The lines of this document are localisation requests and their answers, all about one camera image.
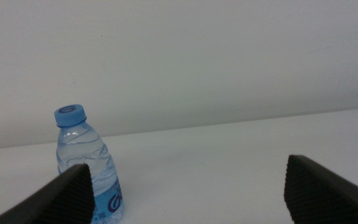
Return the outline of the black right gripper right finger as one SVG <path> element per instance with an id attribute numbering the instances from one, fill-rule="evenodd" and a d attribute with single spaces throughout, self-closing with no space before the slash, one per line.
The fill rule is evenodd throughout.
<path id="1" fill-rule="evenodd" d="M 296 224 L 358 223 L 358 186 L 306 156 L 288 156 L 284 200 Z"/>

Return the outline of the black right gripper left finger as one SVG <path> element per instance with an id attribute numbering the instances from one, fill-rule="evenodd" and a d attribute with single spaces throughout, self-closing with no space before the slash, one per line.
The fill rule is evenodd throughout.
<path id="1" fill-rule="evenodd" d="M 88 224 L 95 208 L 90 168 L 76 164 L 0 215 L 0 224 Z"/>

